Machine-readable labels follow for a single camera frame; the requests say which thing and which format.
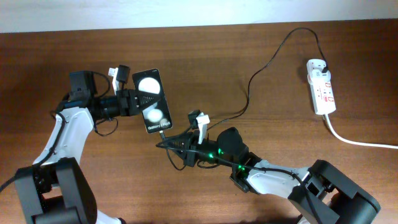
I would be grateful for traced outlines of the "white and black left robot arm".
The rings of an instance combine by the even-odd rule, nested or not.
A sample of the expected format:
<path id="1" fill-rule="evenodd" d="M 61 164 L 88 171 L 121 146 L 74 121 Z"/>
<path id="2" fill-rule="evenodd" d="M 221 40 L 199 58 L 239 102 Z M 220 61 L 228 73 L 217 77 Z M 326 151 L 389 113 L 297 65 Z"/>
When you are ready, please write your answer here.
<path id="1" fill-rule="evenodd" d="M 94 71 L 70 74 L 71 90 L 55 110 L 55 126 L 46 147 L 29 167 L 17 170 L 14 183 L 27 223 L 124 223 L 98 210 L 80 168 L 86 139 L 97 126 L 119 116 L 142 114 L 148 133 L 172 127 L 158 69 L 133 74 L 129 67 L 109 70 L 108 89 L 98 95 Z"/>

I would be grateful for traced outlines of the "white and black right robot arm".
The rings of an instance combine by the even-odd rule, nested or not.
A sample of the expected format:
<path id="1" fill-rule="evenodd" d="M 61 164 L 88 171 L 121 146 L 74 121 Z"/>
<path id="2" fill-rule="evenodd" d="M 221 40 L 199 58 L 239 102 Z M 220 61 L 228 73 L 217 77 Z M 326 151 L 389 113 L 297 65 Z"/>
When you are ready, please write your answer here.
<path id="1" fill-rule="evenodd" d="M 298 223 L 372 223 L 381 210 L 372 195 L 329 162 L 318 159 L 301 168 L 271 164 L 251 152 L 234 127 L 215 141 L 198 130 L 185 131 L 157 147 L 176 153 L 185 166 L 230 167 L 229 178 L 243 192 L 286 198 L 300 213 Z"/>

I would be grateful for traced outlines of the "black Galaxy smartphone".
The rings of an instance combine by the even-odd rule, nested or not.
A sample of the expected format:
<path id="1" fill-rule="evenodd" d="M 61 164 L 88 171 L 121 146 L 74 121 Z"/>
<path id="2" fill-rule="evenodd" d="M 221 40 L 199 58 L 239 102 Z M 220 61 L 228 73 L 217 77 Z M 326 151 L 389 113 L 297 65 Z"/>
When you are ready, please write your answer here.
<path id="1" fill-rule="evenodd" d="M 142 115 L 147 132 L 151 134 L 170 129 L 173 126 L 172 118 L 159 70 L 153 68 L 137 72 L 132 79 L 139 91 L 139 102 L 146 107 Z"/>

